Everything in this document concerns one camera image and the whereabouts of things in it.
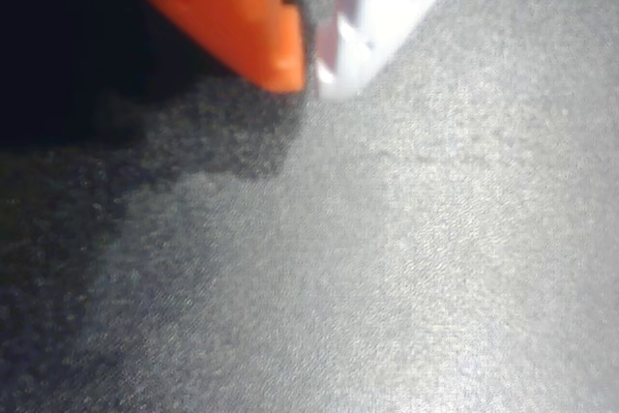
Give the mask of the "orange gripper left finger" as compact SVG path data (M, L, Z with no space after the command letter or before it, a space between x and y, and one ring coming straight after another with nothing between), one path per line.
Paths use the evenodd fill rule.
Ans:
M284 0L148 0L229 69L274 93L305 84L301 13Z

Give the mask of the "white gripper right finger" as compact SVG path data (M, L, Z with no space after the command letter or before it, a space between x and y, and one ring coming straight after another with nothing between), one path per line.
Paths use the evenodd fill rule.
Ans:
M437 0L334 0L315 36L318 94L344 101L390 62Z

